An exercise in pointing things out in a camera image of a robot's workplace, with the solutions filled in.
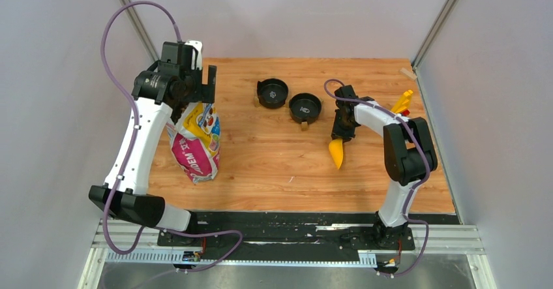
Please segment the left aluminium frame post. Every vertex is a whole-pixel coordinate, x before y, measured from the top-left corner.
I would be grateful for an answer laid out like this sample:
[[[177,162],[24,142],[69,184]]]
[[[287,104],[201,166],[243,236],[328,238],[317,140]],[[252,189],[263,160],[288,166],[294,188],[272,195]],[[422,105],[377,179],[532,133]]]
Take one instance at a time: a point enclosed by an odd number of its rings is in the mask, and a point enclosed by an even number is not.
[[[132,2],[132,0],[119,0],[119,2],[121,6],[124,6]],[[151,40],[151,37],[149,36],[149,33],[146,31],[140,15],[134,7],[130,7],[129,9],[127,9],[126,14],[131,22],[131,26],[135,30],[148,56],[152,61],[157,61],[159,59],[159,54],[157,52],[157,49],[155,48],[155,45],[153,44],[153,41]]]

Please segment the black bowl left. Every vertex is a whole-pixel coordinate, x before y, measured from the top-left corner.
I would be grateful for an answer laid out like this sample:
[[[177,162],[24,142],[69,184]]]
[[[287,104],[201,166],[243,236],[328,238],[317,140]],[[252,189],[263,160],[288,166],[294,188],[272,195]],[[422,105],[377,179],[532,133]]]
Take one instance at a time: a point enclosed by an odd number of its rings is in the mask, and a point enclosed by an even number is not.
[[[278,78],[268,78],[258,81],[256,94],[261,106],[277,109],[285,105],[289,89],[287,84]]]

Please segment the black bowl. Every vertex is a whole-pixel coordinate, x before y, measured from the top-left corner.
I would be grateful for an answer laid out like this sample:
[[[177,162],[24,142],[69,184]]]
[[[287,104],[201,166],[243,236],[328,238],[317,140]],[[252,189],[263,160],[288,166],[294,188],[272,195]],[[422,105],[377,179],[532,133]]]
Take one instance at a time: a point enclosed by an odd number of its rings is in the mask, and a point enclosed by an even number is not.
[[[268,78],[258,81],[256,94],[261,106],[277,109],[285,105],[289,89],[287,84],[278,78]]]
[[[322,111],[321,100],[312,93],[298,93],[289,103],[290,117],[298,124],[313,124],[318,120]]]

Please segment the yellow plastic scoop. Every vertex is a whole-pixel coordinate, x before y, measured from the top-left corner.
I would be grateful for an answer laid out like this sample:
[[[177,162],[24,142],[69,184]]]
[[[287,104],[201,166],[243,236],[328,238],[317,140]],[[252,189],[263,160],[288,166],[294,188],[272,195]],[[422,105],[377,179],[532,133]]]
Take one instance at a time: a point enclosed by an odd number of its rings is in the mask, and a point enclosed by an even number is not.
[[[335,167],[339,170],[344,160],[344,146],[342,138],[335,138],[329,142],[329,153]]]

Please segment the colourful toy block figure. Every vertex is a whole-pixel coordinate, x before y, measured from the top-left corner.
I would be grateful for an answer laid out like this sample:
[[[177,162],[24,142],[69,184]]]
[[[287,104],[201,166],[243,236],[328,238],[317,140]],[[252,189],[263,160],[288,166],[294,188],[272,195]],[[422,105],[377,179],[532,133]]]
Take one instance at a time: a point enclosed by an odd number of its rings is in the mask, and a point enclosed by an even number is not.
[[[414,92],[413,90],[409,89],[400,96],[398,101],[395,103],[395,105],[391,108],[391,111],[394,114],[402,115],[402,116],[409,116],[410,115],[410,105],[413,98]]]

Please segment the right aluminium frame post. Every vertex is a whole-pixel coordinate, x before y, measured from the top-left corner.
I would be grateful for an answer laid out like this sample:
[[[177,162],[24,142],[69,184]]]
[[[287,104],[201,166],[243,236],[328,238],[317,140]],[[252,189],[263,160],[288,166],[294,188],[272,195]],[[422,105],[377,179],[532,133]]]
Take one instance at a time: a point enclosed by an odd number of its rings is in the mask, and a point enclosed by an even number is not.
[[[445,0],[443,6],[438,12],[438,15],[436,16],[436,19],[434,20],[428,33],[426,34],[426,37],[419,47],[415,57],[411,60],[411,67],[415,72],[417,72],[417,69],[421,66],[424,58],[430,50],[431,45],[434,43],[443,25],[450,17],[450,14],[452,13],[458,1],[459,0]]]

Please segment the pet food bag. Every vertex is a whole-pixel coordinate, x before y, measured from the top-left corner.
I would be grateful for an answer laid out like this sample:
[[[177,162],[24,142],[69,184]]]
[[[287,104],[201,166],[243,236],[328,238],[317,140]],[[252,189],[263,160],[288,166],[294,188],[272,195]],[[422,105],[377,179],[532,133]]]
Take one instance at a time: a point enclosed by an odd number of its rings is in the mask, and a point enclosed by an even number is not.
[[[214,104],[190,103],[177,122],[166,123],[177,164],[193,183],[213,180],[220,161],[220,119]]]

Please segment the aluminium frame post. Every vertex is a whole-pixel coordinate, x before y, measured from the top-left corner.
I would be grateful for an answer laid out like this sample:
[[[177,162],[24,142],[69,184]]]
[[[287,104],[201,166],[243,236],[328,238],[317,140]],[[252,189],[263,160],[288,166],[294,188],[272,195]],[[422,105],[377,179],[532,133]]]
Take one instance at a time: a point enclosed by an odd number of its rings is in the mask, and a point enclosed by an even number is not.
[[[119,2],[121,6],[124,6],[132,2],[132,0],[119,0]],[[135,30],[148,56],[152,61],[157,61],[159,59],[159,54],[157,52],[157,49],[155,48],[155,45],[153,44],[153,41],[151,40],[151,37],[149,36],[149,33],[146,31],[140,15],[134,7],[130,7],[129,9],[127,9],[126,14],[131,22],[131,26]]]
[[[434,20],[428,33],[426,34],[426,37],[419,47],[415,57],[411,60],[411,67],[415,72],[417,72],[417,69],[421,66],[424,58],[430,50],[431,45],[434,43],[443,25],[450,17],[450,14],[452,13],[458,1],[459,0],[445,0],[443,6],[438,12],[438,15],[436,16],[436,19]]]

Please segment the black bowl right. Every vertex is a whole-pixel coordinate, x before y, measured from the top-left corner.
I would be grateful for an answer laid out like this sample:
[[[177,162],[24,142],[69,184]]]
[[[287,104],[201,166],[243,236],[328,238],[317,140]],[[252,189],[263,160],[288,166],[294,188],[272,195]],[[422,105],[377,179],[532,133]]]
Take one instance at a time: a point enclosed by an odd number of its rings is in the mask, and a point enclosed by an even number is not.
[[[321,100],[312,93],[298,93],[289,103],[290,117],[298,124],[313,124],[318,120],[322,111]]]

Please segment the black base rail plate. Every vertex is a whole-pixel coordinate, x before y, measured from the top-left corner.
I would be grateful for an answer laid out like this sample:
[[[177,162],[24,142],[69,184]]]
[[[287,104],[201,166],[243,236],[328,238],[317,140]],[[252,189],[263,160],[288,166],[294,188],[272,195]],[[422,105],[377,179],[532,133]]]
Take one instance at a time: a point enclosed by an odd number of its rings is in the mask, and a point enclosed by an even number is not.
[[[187,232],[164,232],[160,246],[202,246],[203,259],[228,253],[230,260],[281,262],[352,262],[363,250],[416,249],[413,224],[391,232],[375,213],[301,213],[198,211]]]

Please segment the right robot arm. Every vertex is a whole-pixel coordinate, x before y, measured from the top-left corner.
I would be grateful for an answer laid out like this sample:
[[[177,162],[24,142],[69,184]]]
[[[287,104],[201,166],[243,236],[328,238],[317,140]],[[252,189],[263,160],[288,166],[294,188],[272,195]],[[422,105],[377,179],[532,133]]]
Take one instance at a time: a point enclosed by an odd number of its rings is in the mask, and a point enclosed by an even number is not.
[[[357,127],[367,127],[383,138],[384,165],[391,182],[376,213],[372,238],[377,246],[389,248],[406,235],[413,199],[438,165],[428,123],[422,117],[387,110],[370,97],[360,98],[351,85],[341,85],[331,97],[336,110],[329,152],[337,168],[344,161],[344,143],[355,137]]]

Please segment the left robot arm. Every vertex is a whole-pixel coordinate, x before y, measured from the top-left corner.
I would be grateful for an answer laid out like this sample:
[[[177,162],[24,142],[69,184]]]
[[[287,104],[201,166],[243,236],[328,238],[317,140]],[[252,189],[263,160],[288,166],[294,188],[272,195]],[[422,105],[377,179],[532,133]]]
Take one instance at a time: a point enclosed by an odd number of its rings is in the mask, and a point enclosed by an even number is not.
[[[200,236],[195,214],[149,194],[149,176],[163,133],[178,166],[194,183],[218,172],[220,120],[215,108],[217,68],[202,65],[197,40],[165,42],[162,57],[135,79],[134,109],[125,137],[103,185],[89,199],[109,217],[149,228],[175,230],[184,245]]]

